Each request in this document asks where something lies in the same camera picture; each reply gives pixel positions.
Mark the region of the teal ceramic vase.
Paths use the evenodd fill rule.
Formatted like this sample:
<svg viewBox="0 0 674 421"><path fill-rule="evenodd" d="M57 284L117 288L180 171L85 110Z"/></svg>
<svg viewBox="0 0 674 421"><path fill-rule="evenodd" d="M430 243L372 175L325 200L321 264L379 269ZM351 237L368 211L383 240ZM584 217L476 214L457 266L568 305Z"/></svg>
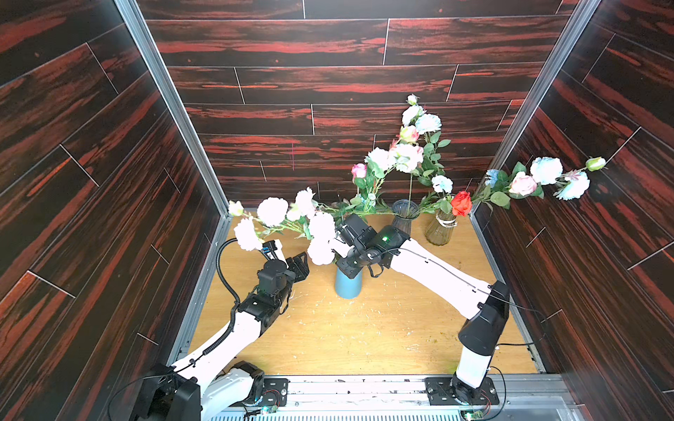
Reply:
<svg viewBox="0 0 674 421"><path fill-rule="evenodd" d="M351 300L357 298L362 290L363 271L354 278L348 278L340 269L337 269L335 277L335 292L341 298Z"/></svg>

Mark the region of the white peony flower spray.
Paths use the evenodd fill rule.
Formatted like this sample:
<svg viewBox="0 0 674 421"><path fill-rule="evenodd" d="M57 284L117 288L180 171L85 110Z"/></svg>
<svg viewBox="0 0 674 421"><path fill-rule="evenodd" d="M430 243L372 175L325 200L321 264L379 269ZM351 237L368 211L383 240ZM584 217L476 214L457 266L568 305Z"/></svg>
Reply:
<svg viewBox="0 0 674 421"><path fill-rule="evenodd" d="M263 239L272 233L292 231L300 238L310 240L307 254L316 265L333 263L335 251L331 241L336 238L335 218L330 212L319 208L313 200L311 188L296 194L295 202L283 198L266 198L255 213L247 212L239 201L228 203L229 213L239 217L234 236L245 251L263 249Z"/></svg>

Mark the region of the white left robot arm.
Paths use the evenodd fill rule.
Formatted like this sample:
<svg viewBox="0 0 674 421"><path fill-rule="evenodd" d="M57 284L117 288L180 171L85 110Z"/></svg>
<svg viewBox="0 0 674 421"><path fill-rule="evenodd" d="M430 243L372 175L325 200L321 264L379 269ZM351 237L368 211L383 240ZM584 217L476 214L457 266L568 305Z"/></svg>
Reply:
<svg viewBox="0 0 674 421"><path fill-rule="evenodd" d="M170 366L157 365L142 379L131 420L209 420L224 408L256 402L263 371L242 361L223 368L265 333L287 309L291 290L310 274L307 254L266 261L259 284L233 308L230 322L200 348Z"/></svg>

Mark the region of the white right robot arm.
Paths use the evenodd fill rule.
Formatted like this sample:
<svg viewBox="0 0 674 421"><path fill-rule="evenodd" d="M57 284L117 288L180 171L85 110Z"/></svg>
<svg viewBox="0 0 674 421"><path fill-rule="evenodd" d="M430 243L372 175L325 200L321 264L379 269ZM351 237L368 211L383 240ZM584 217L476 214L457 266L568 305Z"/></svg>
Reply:
<svg viewBox="0 0 674 421"><path fill-rule="evenodd" d="M330 248L339 254L337 266L348 278L377 265L406 275L455 307L466 317L458 334L463 345L454 375L455 389L479 389L507 319L510 292L503 282L480 281L424 249L395 226L376 231L357 215L337 228Z"/></svg>

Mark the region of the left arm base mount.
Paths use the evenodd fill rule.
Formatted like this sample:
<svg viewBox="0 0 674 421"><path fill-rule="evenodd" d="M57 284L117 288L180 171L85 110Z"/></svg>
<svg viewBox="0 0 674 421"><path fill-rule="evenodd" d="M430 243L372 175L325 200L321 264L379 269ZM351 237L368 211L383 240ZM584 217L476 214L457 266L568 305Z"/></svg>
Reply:
<svg viewBox="0 0 674 421"><path fill-rule="evenodd" d="M284 377L268 377L257 366L240 361L233 365L230 373L235 369L247 373L253 380L249 395L242 401L234 403L233 407L285 407L288 400L290 380Z"/></svg>

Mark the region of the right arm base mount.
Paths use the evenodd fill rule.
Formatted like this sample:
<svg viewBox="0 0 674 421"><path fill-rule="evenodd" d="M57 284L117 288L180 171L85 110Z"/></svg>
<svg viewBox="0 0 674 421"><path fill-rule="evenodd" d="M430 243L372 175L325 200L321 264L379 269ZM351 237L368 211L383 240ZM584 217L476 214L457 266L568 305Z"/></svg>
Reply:
<svg viewBox="0 0 674 421"><path fill-rule="evenodd" d="M438 405L498 405L500 399L493 380L486 377L481 385L472 388L468 383L460 381L455 375L427 377L424 379L429 403Z"/></svg>

